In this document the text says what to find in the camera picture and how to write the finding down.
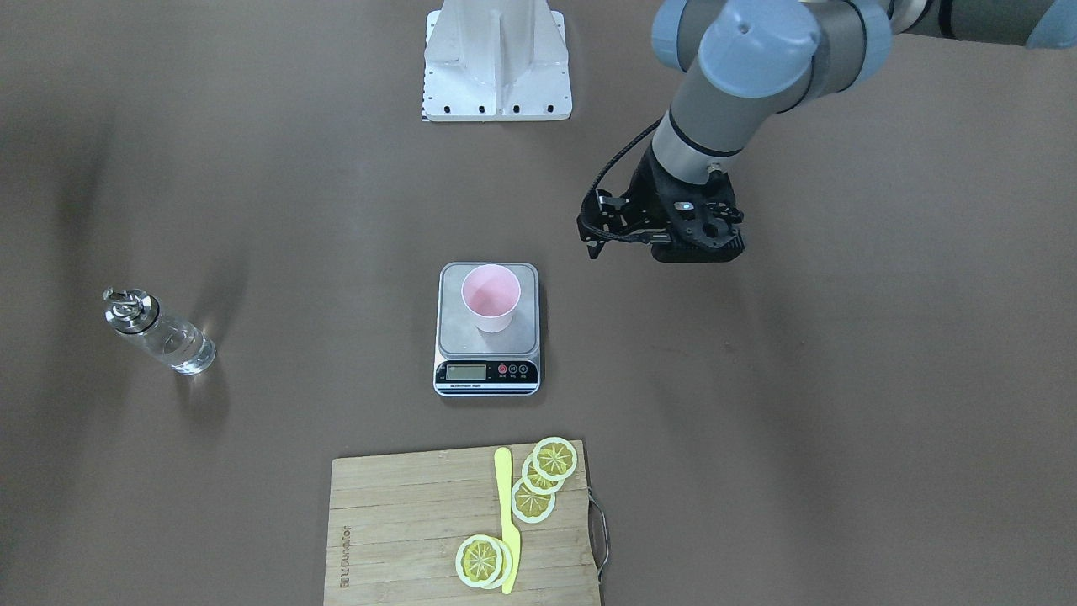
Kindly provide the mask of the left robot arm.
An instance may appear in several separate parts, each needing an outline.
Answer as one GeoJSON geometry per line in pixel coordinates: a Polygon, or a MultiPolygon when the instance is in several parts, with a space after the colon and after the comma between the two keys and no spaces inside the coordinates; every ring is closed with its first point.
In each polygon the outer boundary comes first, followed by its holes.
{"type": "Polygon", "coordinates": [[[1069,50],[1073,1],[666,1],[651,25],[658,61],[685,74],[619,196],[599,181],[576,225],[590,258],[610,242],[661,263],[727,263],[744,252],[729,171],[765,119],[847,91],[905,32],[1069,50]]]}

